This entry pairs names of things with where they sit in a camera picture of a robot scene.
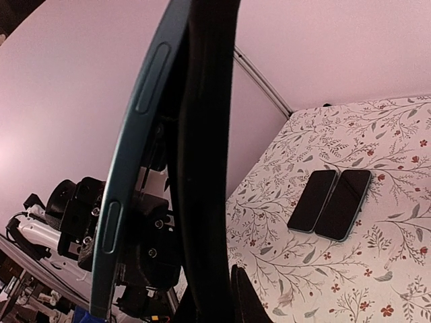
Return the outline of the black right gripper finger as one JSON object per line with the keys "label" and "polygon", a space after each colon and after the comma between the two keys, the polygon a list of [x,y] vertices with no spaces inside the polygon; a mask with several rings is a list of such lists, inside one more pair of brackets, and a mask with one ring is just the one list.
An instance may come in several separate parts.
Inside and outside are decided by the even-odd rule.
{"label": "black right gripper finger", "polygon": [[265,311],[246,271],[238,265],[231,270],[230,285],[236,323],[268,323]]}

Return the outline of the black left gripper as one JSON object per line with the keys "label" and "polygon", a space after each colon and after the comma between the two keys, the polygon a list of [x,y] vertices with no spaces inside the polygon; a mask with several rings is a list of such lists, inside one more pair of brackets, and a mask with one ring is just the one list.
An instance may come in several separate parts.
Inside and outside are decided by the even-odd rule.
{"label": "black left gripper", "polygon": [[180,260],[165,133],[161,122],[152,128],[128,205],[104,202],[106,182],[90,176],[61,181],[48,198],[46,219],[60,232],[59,254],[92,276],[93,316],[107,318],[113,307],[135,318],[173,313],[168,295]]}

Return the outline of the black silicone phone case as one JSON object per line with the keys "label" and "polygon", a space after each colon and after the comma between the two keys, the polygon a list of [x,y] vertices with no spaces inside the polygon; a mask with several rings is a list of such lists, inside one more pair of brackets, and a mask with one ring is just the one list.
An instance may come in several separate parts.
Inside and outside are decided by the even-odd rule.
{"label": "black silicone phone case", "polygon": [[178,215],[188,290],[200,322],[233,322],[226,172],[238,1],[193,1],[178,120]]}

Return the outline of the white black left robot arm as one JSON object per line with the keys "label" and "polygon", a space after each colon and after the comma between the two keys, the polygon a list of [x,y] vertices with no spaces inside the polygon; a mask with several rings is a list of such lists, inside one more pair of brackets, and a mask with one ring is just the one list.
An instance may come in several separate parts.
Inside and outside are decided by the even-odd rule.
{"label": "white black left robot arm", "polygon": [[32,194],[24,211],[6,226],[6,236],[32,260],[82,277],[91,287],[89,312],[111,317],[112,309],[147,320],[175,311],[180,259],[174,216],[161,192],[145,189],[151,171],[166,164],[164,126],[155,125],[143,153],[142,177],[129,202],[106,202],[106,183],[86,176],[63,180],[47,203]]}

